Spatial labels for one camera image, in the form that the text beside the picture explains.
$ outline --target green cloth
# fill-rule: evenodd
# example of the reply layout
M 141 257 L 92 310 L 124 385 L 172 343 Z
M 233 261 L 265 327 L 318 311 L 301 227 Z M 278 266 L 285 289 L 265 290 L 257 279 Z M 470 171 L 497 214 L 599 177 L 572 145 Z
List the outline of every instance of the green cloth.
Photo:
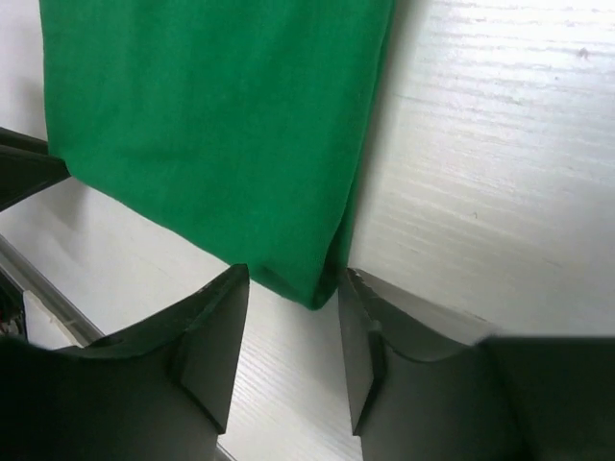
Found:
M 394 0 L 41 0 L 50 152 L 309 308 L 348 259 Z

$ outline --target white wood grain surface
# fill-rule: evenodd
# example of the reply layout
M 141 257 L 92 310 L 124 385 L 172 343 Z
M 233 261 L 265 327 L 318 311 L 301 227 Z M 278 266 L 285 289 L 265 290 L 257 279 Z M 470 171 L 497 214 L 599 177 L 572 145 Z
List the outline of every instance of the white wood grain surface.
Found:
M 503 328 L 613 333 L 615 7 L 400 3 L 352 263 Z M 0 0 L 0 126 L 44 135 L 41 53 L 37 2 Z M 74 180 L 0 232 L 104 332 L 225 267 Z M 254 284 L 223 446 L 359 460 L 346 399 L 335 300 L 312 313 Z
M 615 333 L 615 5 L 434 1 L 415 43 L 354 264 L 509 329 Z

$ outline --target black plastic part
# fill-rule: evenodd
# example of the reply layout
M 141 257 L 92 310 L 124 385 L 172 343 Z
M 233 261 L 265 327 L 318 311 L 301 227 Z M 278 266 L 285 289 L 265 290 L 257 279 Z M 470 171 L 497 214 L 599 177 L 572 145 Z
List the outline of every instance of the black plastic part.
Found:
M 246 266 L 84 349 L 0 338 L 0 459 L 203 460 L 226 427 Z
M 615 339 L 491 338 L 533 459 L 615 460 Z
M 0 144 L 0 211 L 70 176 L 59 158 Z
M 28 338 L 26 312 L 21 290 L 0 268 L 0 336 L 7 335 Z
M 615 459 L 612 339 L 461 345 L 353 270 L 342 276 L 339 316 L 364 461 Z
M 47 141 L 28 136 L 26 134 L 12 132 L 0 127 L 0 146 L 13 147 L 21 151 L 33 154 L 48 154 Z
M 354 271 L 341 282 L 339 316 L 352 421 L 365 461 L 527 460 L 485 352 L 415 321 Z

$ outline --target white panel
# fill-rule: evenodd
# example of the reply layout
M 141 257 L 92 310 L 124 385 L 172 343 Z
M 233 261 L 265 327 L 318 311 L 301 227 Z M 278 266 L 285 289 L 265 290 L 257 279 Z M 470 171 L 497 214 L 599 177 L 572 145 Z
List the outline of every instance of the white panel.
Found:
M 38 2 L 0 0 L 0 127 L 46 138 Z
M 524 332 L 615 332 L 615 7 L 435 1 L 384 90 L 353 263 Z

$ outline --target green fabric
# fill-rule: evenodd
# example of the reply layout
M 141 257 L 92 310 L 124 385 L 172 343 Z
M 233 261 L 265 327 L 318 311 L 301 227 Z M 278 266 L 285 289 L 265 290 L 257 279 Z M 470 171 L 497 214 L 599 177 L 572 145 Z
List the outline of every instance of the green fabric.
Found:
M 394 0 L 41 0 L 51 154 L 310 308 L 347 262 Z

